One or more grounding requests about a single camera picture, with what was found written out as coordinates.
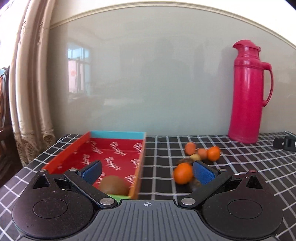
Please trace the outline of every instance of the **cardboard tray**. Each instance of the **cardboard tray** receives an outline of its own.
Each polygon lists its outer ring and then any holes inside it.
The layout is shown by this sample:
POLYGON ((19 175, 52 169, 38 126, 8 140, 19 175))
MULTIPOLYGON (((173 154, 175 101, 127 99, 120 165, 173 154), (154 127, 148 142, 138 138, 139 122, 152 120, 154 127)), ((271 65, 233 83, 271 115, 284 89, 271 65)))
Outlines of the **cardboard tray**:
POLYGON ((81 169, 100 160, 103 173, 93 184, 99 188, 101 180, 116 175, 130 185, 128 196, 111 195, 120 199, 137 199, 144 161, 145 132, 90 131, 44 166, 51 174, 61 174, 70 168, 81 169))

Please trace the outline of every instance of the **table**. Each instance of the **table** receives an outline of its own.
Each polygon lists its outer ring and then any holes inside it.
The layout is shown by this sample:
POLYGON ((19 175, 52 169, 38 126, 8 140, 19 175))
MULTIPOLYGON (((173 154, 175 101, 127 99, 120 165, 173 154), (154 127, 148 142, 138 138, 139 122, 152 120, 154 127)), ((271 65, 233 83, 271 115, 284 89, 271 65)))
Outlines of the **table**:
MULTIPOLYGON (((271 185, 273 194, 281 200, 284 219, 277 237, 281 241, 296 240, 296 152, 275 150, 272 147, 274 138, 290 134, 260 134, 258 142, 250 145, 231 141, 224 135, 147 136, 139 199, 177 200, 188 195, 189 187, 176 185, 171 178, 177 161, 185 157, 185 144, 192 141, 199 148, 216 145, 220 147, 222 156, 217 162, 207 164, 217 169, 225 168, 234 174, 246 173, 251 169, 260 172, 265 182, 271 185)), ((35 173, 80 136, 71 134, 62 137, 0 188, 0 241, 18 238, 11 211, 35 173)))

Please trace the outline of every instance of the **wall trim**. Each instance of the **wall trim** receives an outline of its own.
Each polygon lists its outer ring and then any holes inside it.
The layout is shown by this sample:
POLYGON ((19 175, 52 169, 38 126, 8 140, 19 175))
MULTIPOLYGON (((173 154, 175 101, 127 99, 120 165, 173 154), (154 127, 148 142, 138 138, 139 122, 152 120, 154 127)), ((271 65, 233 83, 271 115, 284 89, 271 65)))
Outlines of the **wall trim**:
POLYGON ((170 2, 170 1, 149 1, 149 2, 143 1, 143 2, 117 4, 117 5, 111 5, 111 6, 107 6, 107 7, 103 7, 103 8, 92 9, 92 10, 74 15, 70 18, 63 20, 63 21, 52 24, 50 26, 50 29, 56 28, 60 25, 71 22, 73 20, 83 18, 83 17, 89 16, 92 14, 100 13, 100 12, 106 12, 106 11, 123 9, 123 8, 130 8, 130 7, 148 7, 148 6, 184 7, 184 8, 192 8, 192 9, 198 9, 198 10, 202 10, 202 11, 218 13, 218 14, 221 14, 224 16, 228 16, 228 17, 231 17, 234 19, 241 20, 245 23, 251 24, 259 29, 262 29, 262 30, 270 33, 271 35, 279 38, 280 40, 284 41, 286 44, 290 45, 292 48, 296 49, 296 45, 294 45, 293 43, 291 43, 289 40, 287 40, 283 36, 279 35, 278 33, 274 32, 273 30, 271 30, 271 29, 269 29, 257 22, 254 22, 248 18, 237 15, 235 13, 231 13, 231 12, 228 12, 225 10, 221 10, 221 9, 217 9, 217 8, 213 8, 213 7, 208 7, 208 6, 204 6, 204 5, 199 5, 199 4, 182 3, 182 2, 177 3, 177 2, 170 2))

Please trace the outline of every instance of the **curtain fold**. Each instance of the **curtain fold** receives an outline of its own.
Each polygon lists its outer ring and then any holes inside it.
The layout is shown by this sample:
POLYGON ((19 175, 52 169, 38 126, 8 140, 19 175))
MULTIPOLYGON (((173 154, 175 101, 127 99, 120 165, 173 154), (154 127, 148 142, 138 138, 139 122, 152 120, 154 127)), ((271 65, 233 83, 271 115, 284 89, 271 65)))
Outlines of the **curtain fold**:
POLYGON ((30 0, 20 24, 10 69, 12 126, 23 165, 55 142, 49 113, 46 55, 55 0, 30 0))

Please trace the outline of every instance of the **chair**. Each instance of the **chair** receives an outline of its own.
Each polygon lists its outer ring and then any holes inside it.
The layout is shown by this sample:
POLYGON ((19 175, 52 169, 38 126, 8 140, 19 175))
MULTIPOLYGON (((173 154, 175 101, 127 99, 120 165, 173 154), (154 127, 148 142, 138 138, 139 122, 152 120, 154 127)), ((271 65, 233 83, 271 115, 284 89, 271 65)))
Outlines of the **chair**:
POLYGON ((22 169, 11 126, 8 96, 9 67, 3 69, 5 72, 1 75, 2 83, 0 83, 0 187, 22 169))

